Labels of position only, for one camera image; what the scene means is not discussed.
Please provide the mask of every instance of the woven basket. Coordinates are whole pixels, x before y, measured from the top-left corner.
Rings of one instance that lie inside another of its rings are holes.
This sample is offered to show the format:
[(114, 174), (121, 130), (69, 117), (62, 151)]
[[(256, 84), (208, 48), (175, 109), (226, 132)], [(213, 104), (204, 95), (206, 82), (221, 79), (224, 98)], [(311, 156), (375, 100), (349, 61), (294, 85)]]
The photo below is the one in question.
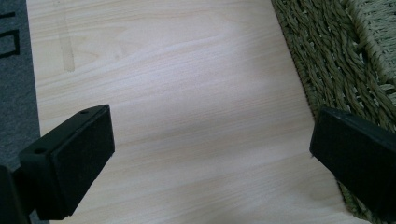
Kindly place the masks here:
[[(396, 132), (396, 1), (272, 0), (314, 116), (326, 105)], [(342, 184), (356, 217), (382, 222)]]

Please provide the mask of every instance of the black plastic block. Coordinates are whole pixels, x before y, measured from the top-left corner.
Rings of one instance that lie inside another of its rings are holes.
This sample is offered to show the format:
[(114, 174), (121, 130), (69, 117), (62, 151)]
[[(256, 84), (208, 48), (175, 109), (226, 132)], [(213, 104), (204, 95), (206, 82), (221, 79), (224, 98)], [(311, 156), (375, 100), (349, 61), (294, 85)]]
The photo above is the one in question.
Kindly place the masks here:
[(310, 146), (359, 200), (385, 221), (396, 220), (396, 135), (350, 113), (320, 111)]
[(21, 169), (37, 189), (40, 219), (71, 216), (113, 153), (108, 105), (80, 111), (26, 148)]

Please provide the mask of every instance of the wicker basket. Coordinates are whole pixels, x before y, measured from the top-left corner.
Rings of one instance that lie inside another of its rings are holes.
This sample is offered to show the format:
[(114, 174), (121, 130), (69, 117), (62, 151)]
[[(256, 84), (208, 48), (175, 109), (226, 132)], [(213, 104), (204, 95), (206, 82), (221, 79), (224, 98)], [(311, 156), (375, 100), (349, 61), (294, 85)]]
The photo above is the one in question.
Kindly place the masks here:
[[(396, 1), (272, 0), (314, 116), (326, 105), (396, 132)], [(340, 184), (354, 216), (373, 216)]]

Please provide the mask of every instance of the light wood grain surface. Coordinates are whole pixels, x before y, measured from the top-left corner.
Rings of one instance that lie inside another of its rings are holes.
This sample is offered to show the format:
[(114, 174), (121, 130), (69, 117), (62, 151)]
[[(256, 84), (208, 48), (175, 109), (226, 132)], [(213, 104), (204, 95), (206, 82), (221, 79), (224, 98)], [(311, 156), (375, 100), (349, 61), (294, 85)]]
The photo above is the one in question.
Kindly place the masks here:
[(269, 0), (28, 1), (42, 134), (110, 104), (116, 153), (53, 223), (364, 223), (308, 151)]

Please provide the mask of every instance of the gray carpet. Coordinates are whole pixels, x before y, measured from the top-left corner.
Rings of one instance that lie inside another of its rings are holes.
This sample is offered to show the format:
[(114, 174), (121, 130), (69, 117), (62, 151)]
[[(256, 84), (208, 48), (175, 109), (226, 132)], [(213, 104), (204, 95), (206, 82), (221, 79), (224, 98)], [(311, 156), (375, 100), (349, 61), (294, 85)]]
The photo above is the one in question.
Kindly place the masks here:
[[(0, 164), (19, 167), (18, 153), (40, 137), (25, 0), (0, 1)], [(33, 223), (38, 221), (32, 215)]]

